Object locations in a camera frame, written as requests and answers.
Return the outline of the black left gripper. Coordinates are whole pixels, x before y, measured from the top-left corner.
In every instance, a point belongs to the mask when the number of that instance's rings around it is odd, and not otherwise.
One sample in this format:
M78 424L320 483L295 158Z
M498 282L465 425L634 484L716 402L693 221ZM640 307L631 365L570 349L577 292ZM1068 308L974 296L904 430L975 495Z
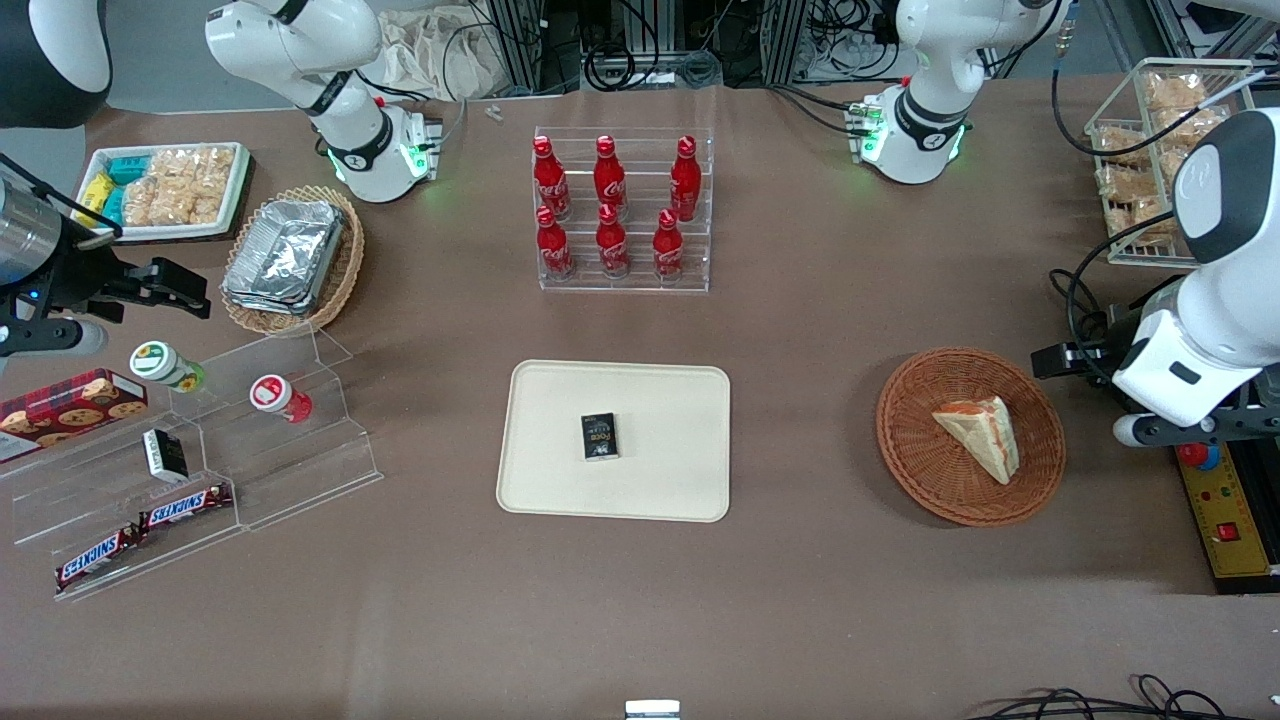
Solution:
M1032 354L1034 377L1048 380L1080 375L1091 384L1112 384L1132 346L1132 340L1084 340L1076 346L1052 345Z

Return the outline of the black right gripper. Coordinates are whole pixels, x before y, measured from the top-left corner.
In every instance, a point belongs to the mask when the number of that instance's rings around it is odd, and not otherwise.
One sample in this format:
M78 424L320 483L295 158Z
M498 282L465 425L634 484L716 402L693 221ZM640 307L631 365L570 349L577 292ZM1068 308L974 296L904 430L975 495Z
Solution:
M123 318L118 304L172 307L207 320L206 292L205 277L166 258L136 268L124 263L110 238L92 240L88 249L74 240L60 242L29 281L29 302L38 316L69 311L115 323Z

